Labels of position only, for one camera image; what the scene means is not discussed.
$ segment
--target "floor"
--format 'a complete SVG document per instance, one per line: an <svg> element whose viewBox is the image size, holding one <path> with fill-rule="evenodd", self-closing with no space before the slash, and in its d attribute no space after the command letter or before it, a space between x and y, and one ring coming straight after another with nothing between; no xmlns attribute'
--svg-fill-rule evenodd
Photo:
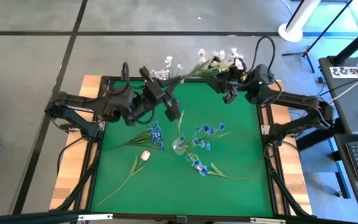
<svg viewBox="0 0 358 224"><path fill-rule="evenodd" d="M0 0L0 31L72 31L81 2ZM287 2L292 11L299 4ZM303 30L311 35L321 32L335 16L333 12L339 12L343 6L343 3L322 2ZM288 22L290 17L286 5L279 0L89 0L79 30L276 32L278 26ZM351 12L346 10L329 32L358 32ZM258 38L78 36L61 91L77 94L85 74L119 75L124 61L128 62L133 76L138 75L133 71L143 65L150 69L163 68L166 56L172 56L174 63L180 63L184 72L189 72L198 60L200 48L211 53L214 50L230 52L231 47L237 47L246 63L251 64ZM4 141L0 146L0 215L11 210L69 39L70 36L64 35L0 35L0 138ZM280 56L305 50L315 37L304 37L297 43L286 42L277 36L273 39L277 55L272 71L284 82L285 90L317 94L322 87L316 83L320 72L311 73L307 61L300 57ZM318 67L320 57L337 54L351 41L348 37L322 38L310 53L314 67ZM271 53L271 46L262 44L257 63L268 63ZM65 138L66 134L54 126L49 127L24 212L48 209L55 184L57 155ZM318 159L317 156L302 156L313 213L321 218L358 222L358 206L354 198L343 200L333 196L333 192L339 190L333 174L307 172L307 167L313 163L307 158Z"/></svg>

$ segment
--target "tripod stand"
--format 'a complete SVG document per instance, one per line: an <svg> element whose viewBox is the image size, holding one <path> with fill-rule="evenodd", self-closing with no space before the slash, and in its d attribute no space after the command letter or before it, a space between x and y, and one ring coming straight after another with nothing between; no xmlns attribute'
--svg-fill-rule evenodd
<svg viewBox="0 0 358 224"><path fill-rule="evenodd" d="M325 28L325 30L317 37L317 39L310 45L308 46L308 48L304 51L304 52L293 52L293 53L286 53L286 54L282 54L283 57L285 56L290 56L290 55L297 55L297 56L301 56L303 58L305 58L310 65L311 71L314 73L314 67L313 64L311 63L310 57L309 57L309 52L310 50L314 47L314 45L316 45L317 41L327 32L327 30L334 24L334 22L336 21L336 19L345 11L345 9L350 5L350 3L353 0L349 0L349 2L347 2L347 4L345 5L345 7L343 7L343 9L339 12L339 14L331 21L331 23L327 26L327 28Z"/></svg>

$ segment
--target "green mat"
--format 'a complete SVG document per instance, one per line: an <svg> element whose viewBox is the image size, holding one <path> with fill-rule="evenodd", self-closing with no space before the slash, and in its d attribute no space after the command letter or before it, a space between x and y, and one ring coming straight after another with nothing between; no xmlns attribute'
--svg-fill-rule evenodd
<svg viewBox="0 0 358 224"><path fill-rule="evenodd" d="M153 213L177 215L224 215L272 217L269 187L262 154L260 127L255 105L244 95L225 105L222 95L207 84L186 82L175 94L185 110L181 130L187 138L195 126L226 125L227 136L210 140L211 150L199 146L193 150L211 169L211 162L232 177L255 177L259 180L226 179L201 176L185 159L176 155L172 142L178 137L177 122L170 122L164 105L156 108L157 120L164 133L164 152L158 149L124 146L110 150L139 134L147 125L127 127L123 120L109 123L103 139L101 158L91 202L92 212ZM136 156L151 152L145 168L133 176L123 188L100 205L128 176Z"/></svg>

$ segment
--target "clear glass vase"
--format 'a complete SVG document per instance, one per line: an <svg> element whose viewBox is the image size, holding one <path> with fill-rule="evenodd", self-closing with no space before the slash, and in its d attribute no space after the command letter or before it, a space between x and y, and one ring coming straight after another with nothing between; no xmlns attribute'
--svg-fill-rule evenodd
<svg viewBox="0 0 358 224"><path fill-rule="evenodd" d="M183 143L183 141L180 140L180 138L177 138L172 142L173 151L178 155L182 155L183 153L186 152L186 148L180 146L181 143Z"/></svg>

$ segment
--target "wooden platform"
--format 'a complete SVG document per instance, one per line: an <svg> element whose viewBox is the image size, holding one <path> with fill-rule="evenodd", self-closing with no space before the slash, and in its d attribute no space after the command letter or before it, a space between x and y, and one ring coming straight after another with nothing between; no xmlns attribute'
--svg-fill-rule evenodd
<svg viewBox="0 0 358 224"><path fill-rule="evenodd" d="M99 92L99 85L101 81L100 75L85 75L83 83L80 90L80 96L86 96L90 98L95 98ZM263 110L264 121L267 121L267 112L266 109ZM288 108L284 106L272 105L273 111L273 120L275 123L287 123L290 119L290 114ZM86 120L92 120L91 113L80 112L80 115ZM80 137L79 132L70 133L67 138L67 144L75 141ZM296 142L293 138L285 138L285 141L290 142L296 145ZM71 148L67 149L63 155L62 163L60 166L60 172L57 177L55 190L52 196L52 201L50 203L50 208L56 208L66 199L66 197L73 190L75 185L80 179L81 168L85 158L85 148L86 141L79 141ZM93 153L96 149L96 145L93 146ZM302 167L300 163L299 153L297 150L292 148L289 145L283 144L279 147L280 157L282 162L282 169L285 179L285 185L295 198L295 200L301 205L301 207L311 214L311 207L308 198L308 193L306 190L305 179L303 177ZM82 197L86 198L88 195L88 186L89 181L85 185L83 190ZM280 190L275 185L275 194L277 201L277 208L280 214L284 214L283 202ZM80 208L85 208L85 200L81 201Z"/></svg>

